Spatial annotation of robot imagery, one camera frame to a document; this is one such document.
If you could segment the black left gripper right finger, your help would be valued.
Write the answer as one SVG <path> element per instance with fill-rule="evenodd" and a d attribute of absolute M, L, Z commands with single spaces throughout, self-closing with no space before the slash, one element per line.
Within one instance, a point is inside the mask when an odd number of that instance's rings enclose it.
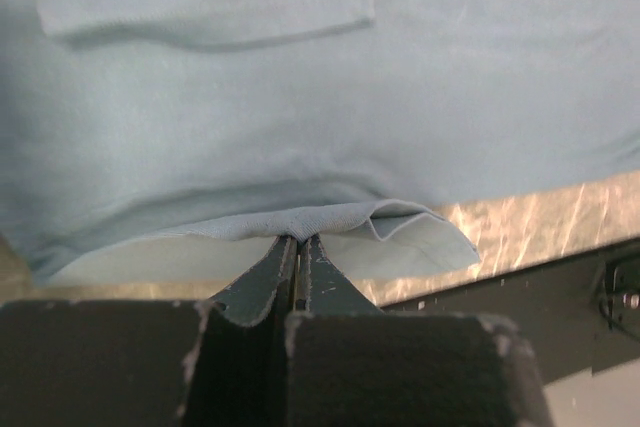
<path fill-rule="evenodd" d="M 386 313 L 301 247 L 285 324 L 289 426 L 549 426 L 530 343 L 485 314 Z"/>

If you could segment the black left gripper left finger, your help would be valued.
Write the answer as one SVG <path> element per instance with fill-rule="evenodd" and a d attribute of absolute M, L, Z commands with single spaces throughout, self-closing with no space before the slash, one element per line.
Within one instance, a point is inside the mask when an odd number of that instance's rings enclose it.
<path fill-rule="evenodd" d="M 5 426 L 278 426 L 295 242 L 205 300 L 1 308 Z"/>

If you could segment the grey-blue t-shirt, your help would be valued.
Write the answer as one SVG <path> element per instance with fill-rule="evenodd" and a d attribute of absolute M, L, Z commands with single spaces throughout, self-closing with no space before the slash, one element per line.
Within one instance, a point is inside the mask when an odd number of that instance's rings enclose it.
<path fill-rule="evenodd" d="M 1 0 L 1 231 L 41 285 L 476 262 L 438 205 L 639 166 L 639 0 Z"/>

